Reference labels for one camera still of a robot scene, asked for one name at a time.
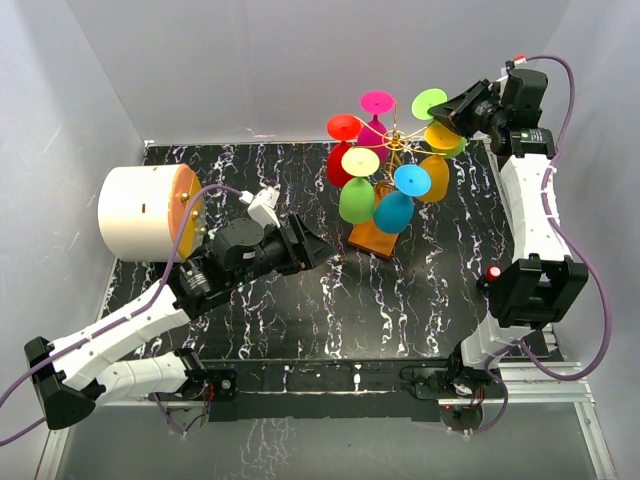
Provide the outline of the green wine glass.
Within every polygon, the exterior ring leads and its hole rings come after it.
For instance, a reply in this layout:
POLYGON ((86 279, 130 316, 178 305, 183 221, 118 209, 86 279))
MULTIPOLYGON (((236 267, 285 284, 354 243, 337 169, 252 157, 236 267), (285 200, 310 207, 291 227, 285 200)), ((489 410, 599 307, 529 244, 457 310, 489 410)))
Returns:
POLYGON ((445 127, 429 113, 429 110, 448 100, 446 92, 440 88, 429 88, 419 93, 411 104, 412 115, 426 122, 424 140, 431 151, 445 158, 459 155, 466 147, 467 140, 445 127))
POLYGON ((375 192, 368 178, 378 171, 379 157, 368 148, 353 147, 343 155, 341 165, 353 178, 341 189, 339 215, 351 224, 365 223, 374 212, 375 192))

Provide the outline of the orange plastic wine glass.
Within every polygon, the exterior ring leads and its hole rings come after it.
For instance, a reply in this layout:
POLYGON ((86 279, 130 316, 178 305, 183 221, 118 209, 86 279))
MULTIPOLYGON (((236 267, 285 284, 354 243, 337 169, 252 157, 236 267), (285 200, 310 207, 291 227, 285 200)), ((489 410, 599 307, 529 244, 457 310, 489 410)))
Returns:
POLYGON ((431 187, 418 199, 425 203, 435 203, 443 200, 448 190, 450 172, 447 159, 455 156, 464 142, 461 136, 439 123, 432 123, 426 129, 425 141, 432 153, 420 163, 420 167, 429 175, 431 187))

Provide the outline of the green wine glass front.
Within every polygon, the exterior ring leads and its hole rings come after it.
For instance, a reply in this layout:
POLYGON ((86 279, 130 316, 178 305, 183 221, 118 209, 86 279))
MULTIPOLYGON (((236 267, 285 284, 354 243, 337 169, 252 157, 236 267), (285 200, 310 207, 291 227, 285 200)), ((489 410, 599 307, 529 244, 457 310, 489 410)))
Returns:
POLYGON ((378 171, 379 157, 368 148, 353 147, 343 155, 341 165, 353 178, 341 189, 339 215, 351 224, 365 223, 374 212, 375 192, 368 178, 378 171))

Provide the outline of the pink plastic wine glass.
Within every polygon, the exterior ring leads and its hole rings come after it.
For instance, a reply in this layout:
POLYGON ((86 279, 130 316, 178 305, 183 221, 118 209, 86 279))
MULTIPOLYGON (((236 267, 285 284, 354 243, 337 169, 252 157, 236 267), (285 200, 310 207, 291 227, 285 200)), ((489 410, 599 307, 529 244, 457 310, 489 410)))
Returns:
POLYGON ((386 91, 374 90, 361 97, 360 106, 364 112, 371 114, 372 118, 361 128, 356 145, 372 150, 378 156, 380 163, 384 164, 389 156, 389 150, 384 146, 387 128, 379 116, 391 112, 395 106, 395 100, 386 91))

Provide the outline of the blue plastic wine glass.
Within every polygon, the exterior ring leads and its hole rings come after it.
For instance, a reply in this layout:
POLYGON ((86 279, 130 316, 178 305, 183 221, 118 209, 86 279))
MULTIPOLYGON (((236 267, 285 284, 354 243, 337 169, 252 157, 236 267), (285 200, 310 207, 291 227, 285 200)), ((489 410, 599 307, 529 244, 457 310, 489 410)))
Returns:
POLYGON ((419 165, 398 167, 393 174, 395 189, 387 194, 376 208, 373 220, 386 234, 400 234, 409 225, 414 213, 414 199, 431 189, 429 174, 419 165))

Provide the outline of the red plastic wine glass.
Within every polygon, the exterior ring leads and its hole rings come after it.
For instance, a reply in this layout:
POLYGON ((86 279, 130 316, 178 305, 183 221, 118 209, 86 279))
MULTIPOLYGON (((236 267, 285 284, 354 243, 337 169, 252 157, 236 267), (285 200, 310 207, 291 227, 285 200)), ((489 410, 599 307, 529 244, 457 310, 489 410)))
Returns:
POLYGON ((353 178, 342 167, 344 154, 352 147, 350 141, 361 131, 360 122, 350 114, 339 114, 327 122, 327 133, 337 141, 327 158, 327 178, 331 185, 342 188, 353 178))

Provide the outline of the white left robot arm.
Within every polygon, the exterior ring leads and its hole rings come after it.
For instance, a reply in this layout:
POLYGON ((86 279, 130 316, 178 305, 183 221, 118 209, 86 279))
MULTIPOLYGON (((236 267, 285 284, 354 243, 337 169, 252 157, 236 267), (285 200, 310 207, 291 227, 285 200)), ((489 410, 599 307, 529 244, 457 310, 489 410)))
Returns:
POLYGON ((226 305, 238 288, 263 276, 294 275, 336 252, 297 215, 284 226, 238 218, 137 299, 80 331, 25 347, 47 426, 70 427, 96 407, 153 394, 229 401, 237 395, 231 369, 206 368, 191 348, 143 360, 126 355, 162 333, 226 305))

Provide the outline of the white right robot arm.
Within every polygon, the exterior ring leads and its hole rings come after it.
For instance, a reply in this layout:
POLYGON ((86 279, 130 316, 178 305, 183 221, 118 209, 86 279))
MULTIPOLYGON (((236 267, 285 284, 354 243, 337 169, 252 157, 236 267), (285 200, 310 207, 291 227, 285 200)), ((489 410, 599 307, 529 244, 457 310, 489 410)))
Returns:
POLYGON ((442 126, 461 137, 482 132, 498 161, 496 183, 514 239, 510 266, 476 282, 488 311, 459 342, 444 367, 427 377, 434 390, 466 397, 491 383, 509 349, 535 331, 559 322, 585 286, 587 267, 572 259, 552 227, 558 219, 551 184, 557 153, 552 133, 539 127, 546 74, 514 67, 500 79, 480 80, 460 95, 429 108, 442 126))

